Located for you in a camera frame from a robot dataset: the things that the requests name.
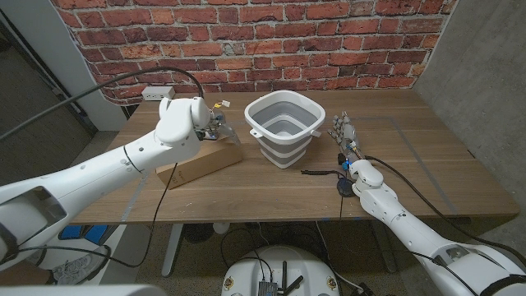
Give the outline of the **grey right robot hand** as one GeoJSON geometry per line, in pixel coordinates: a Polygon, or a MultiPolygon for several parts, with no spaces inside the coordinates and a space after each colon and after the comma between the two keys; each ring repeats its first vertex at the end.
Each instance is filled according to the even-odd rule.
{"type": "Polygon", "coordinates": [[[333,126],[327,130],[328,134],[336,142],[339,152],[349,161],[354,162],[362,159],[362,152],[359,148],[358,136],[355,126],[346,111],[340,116],[333,117],[333,126]]]}

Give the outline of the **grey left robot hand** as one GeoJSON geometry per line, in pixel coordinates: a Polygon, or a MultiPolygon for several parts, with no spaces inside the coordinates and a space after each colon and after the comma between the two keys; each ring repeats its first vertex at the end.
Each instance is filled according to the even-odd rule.
{"type": "Polygon", "coordinates": [[[196,135],[200,141],[217,141],[221,136],[225,136],[236,146],[241,145],[238,134],[227,124],[226,117],[220,109],[211,109],[208,125],[203,129],[197,129],[196,135]]]}

